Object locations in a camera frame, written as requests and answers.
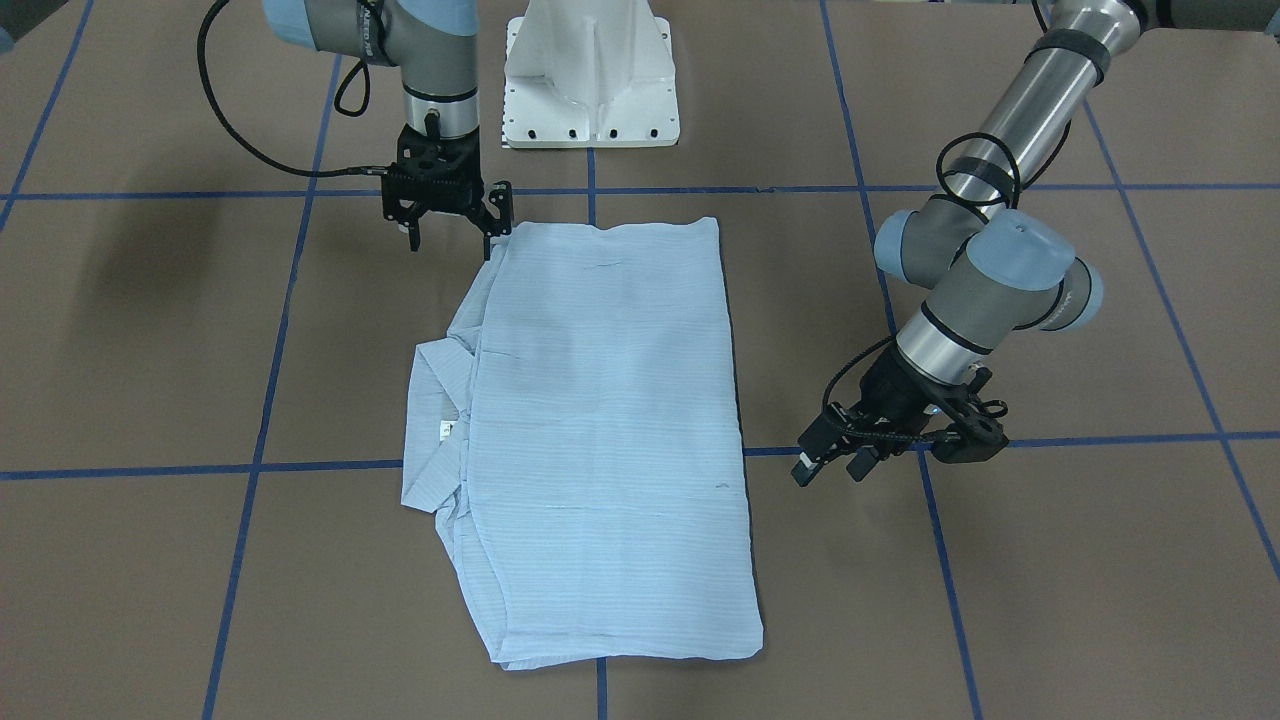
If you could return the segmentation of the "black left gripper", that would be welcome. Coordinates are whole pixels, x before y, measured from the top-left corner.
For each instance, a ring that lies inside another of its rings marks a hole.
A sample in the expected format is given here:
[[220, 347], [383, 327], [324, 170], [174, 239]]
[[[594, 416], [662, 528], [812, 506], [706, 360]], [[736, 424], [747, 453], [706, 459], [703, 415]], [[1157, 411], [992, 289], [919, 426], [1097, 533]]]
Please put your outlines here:
[[[860, 483], [883, 461], [878, 445], [908, 446], [905, 436], [911, 437], [913, 445], [934, 439], [925, 430], [931, 423], [925, 410], [934, 404], [941, 383], [913, 365], [899, 346], [891, 345], [879, 354], [859, 380], [859, 391], [854, 427], [864, 434], [855, 437], [845, 407], [828, 402], [797, 438], [800, 456], [791, 475], [799, 487], [808, 487], [829, 462], [851, 454], [846, 473], [854, 483]], [[874, 433], [901, 438], [873, 439], [869, 434]]]

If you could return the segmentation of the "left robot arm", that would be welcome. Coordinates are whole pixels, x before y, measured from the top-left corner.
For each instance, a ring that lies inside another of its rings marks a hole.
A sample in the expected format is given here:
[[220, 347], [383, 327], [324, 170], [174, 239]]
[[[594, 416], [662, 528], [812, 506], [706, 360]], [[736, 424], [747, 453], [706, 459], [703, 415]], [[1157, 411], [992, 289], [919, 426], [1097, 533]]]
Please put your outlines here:
[[1100, 273], [1023, 196], [1059, 155], [1074, 115], [1114, 60], [1156, 29], [1277, 35], [1275, 1], [1037, 1], [1042, 35], [980, 128], [934, 161], [937, 191], [888, 217], [873, 241], [886, 275], [927, 290], [850, 407], [823, 393], [792, 469], [804, 487], [832, 461], [864, 479], [923, 445], [941, 462], [983, 462], [1009, 445], [1005, 402], [980, 397], [989, 355], [1014, 332], [1083, 327], [1105, 299]]

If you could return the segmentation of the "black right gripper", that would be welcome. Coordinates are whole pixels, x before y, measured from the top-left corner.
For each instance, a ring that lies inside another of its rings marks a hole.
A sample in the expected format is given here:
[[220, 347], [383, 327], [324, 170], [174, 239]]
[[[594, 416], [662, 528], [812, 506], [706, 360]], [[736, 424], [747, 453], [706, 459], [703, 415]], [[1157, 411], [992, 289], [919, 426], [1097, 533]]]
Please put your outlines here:
[[407, 234], [410, 251], [421, 249], [420, 219], [429, 211], [466, 217], [483, 233], [483, 258], [492, 259], [494, 242], [509, 236], [515, 219], [515, 190], [508, 181], [483, 183], [475, 169], [424, 170], [389, 165], [383, 176], [383, 217]]

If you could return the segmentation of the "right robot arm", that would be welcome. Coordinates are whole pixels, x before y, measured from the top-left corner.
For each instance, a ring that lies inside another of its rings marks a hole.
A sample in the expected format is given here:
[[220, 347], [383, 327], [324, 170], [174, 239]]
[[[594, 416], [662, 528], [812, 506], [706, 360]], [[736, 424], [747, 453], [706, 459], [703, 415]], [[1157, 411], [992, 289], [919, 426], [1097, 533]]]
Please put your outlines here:
[[406, 123], [396, 159], [374, 169], [381, 213], [419, 250], [420, 219], [463, 217], [485, 243], [513, 224], [509, 182], [483, 179], [475, 1], [265, 1], [276, 37], [399, 70]]

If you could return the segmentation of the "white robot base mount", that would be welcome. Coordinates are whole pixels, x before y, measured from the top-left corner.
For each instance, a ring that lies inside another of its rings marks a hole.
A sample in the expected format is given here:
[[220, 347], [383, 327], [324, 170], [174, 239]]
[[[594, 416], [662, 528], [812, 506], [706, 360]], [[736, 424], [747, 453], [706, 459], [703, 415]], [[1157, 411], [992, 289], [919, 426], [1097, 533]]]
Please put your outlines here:
[[648, 1], [531, 1], [506, 27], [504, 73], [508, 149], [680, 140], [672, 28]]

